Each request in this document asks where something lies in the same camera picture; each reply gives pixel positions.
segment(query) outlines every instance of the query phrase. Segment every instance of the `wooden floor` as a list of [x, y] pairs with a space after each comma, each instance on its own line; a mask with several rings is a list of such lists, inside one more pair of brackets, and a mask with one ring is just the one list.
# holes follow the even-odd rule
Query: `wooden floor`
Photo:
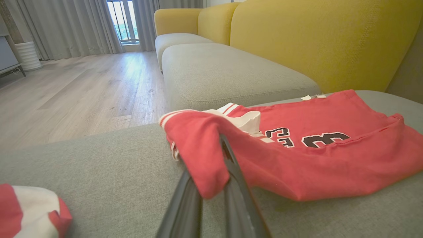
[[1, 152], [157, 123], [167, 111], [154, 52], [43, 65], [0, 89]]

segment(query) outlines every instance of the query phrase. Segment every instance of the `red and white cloth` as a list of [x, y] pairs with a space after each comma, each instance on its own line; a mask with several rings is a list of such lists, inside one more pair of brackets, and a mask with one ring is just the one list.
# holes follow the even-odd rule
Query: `red and white cloth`
[[367, 195], [423, 170], [423, 135], [400, 114], [373, 111], [353, 90], [267, 107], [175, 111], [159, 123], [204, 198], [229, 178], [219, 134], [250, 186], [298, 201]]
[[0, 185], [0, 237], [65, 237], [72, 221], [63, 200], [38, 187]]

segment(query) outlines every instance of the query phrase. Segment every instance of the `white ribbed vase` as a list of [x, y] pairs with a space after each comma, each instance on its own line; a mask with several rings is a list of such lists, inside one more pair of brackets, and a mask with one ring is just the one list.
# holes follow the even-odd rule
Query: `white ribbed vase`
[[24, 71], [36, 70], [43, 67], [40, 60], [38, 59], [34, 42], [15, 44], [15, 46], [19, 55], [21, 56], [21, 65]]

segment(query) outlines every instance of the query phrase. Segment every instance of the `cabinet leg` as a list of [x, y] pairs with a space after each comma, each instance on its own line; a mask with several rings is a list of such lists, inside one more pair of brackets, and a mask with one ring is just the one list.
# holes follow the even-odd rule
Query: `cabinet leg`
[[25, 71], [24, 71], [24, 69], [22, 68], [22, 66], [18, 66], [19, 67], [19, 69], [21, 70], [21, 72], [22, 72], [22, 74], [24, 75], [24, 77], [26, 77], [26, 74], [25, 74]]

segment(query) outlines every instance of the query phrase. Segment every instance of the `yellow sofa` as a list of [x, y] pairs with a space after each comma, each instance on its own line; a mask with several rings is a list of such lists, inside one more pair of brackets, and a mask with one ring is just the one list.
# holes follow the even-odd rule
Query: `yellow sofa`
[[228, 44], [305, 74], [324, 93], [384, 91], [422, 13], [421, 0], [247, 0], [158, 10], [155, 23], [159, 37], [191, 33]]

